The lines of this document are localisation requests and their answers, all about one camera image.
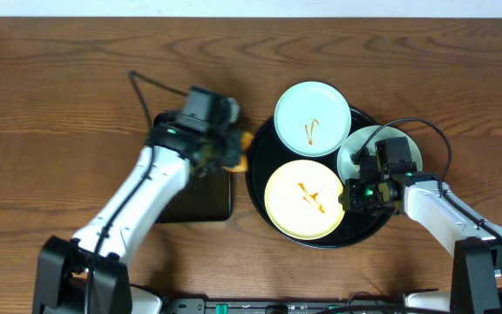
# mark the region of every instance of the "wooden table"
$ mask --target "wooden table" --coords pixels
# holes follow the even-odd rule
[[[502,20],[0,18],[0,313],[31,310],[42,244],[71,237],[131,171],[146,136],[131,69],[236,97],[251,131],[309,79],[379,121],[429,119],[450,138],[455,193],[502,225]],[[144,92],[154,113],[183,104]],[[403,130],[439,172],[438,136]],[[295,244],[257,214],[240,174],[228,221],[155,226],[130,276],[170,295],[337,299],[448,290],[451,267],[403,216],[351,248]]]

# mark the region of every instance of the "white plate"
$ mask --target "white plate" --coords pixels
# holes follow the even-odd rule
[[[344,217],[338,196],[343,185],[332,170],[312,160],[276,169],[265,189],[268,217],[283,233],[314,240],[332,232]]]
[[[278,137],[287,148],[307,157],[334,152],[348,137],[351,123],[343,95],[319,82],[292,86],[280,97],[275,109]]]
[[[338,159],[336,163],[338,175],[340,176],[342,182],[345,182],[346,179],[349,178],[359,179],[359,173],[356,170],[356,166],[352,163],[350,156],[357,153],[357,150],[362,147],[363,143],[365,143],[365,141],[379,127],[380,126],[366,126],[353,132],[348,139],[344,141],[344,144],[338,151]],[[379,133],[371,139],[370,143],[367,145],[367,149],[370,151],[370,154],[375,154],[375,143],[377,141],[399,136],[405,136],[408,138],[412,160],[416,162],[417,171],[421,171],[423,166],[422,154],[419,152],[419,148],[417,148],[416,143],[406,133],[394,127],[387,126],[383,130],[379,131]]]

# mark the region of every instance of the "orange sauce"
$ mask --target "orange sauce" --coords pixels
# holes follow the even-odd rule
[[[309,195],[309,197],[311,197],[311,199],[316,203],[317,205],[317,209],[319,209],[319,211],[321,213],[324,214],[324,209],[322,209],[322,204],[320,204],[318,201],[317,201],[317,196],[319,195],[318,193],[314,193],[314,194],[310,194],[306,189],[305,189],[305,186],[303,186],[303,183],[297,183],[298,186],[300,186],[300,188],[302,188],[303,190],[303,193]],[[307,199],[307,197],[303,196],[303,200],[305,200],[306,202],[308,202],[309,204],[311,204],[311,202]]]
[[[317,126],[319,126],[318,119],[313,119],[313,121],[311,121],[311,135],[309,135],[309,130],[307,128],[307,125],[305,125],[305,133],[307,134],[307,139],[309,140],[310,145],[313,145],[313,126],[315,126],[315,122],[317,123]]]

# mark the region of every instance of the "yellow plate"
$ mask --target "yellow plate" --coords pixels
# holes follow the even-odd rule
[[[332,232],[344,217],[338,176],[311,160],[291,161],[268,179],[265,207],[274,225],[288,236],[315,240]]]

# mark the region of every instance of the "black tray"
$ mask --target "black tray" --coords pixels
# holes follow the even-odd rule
[[[361,110],[350,107],[352,125],[349,133],[377,123]],[[367,215],[346,213],[342,222],[328,235],[315,240],[300,240],[281,232],[270,220],[265,208],[265,188],[268,179],[280,166],[293,160],[314,160],[329,167],[336,175],[336,157],[338,150],[323,157],[305,157],[290,151],[278,138],[274,119],[270,118],[261,126],[255,135],[248,152],[249,169],[247,185],[251,201],[261,217],[272,228],[288,239],[313,248],[335,249],[359,243],[373,236],[391,217],[391,214]]]

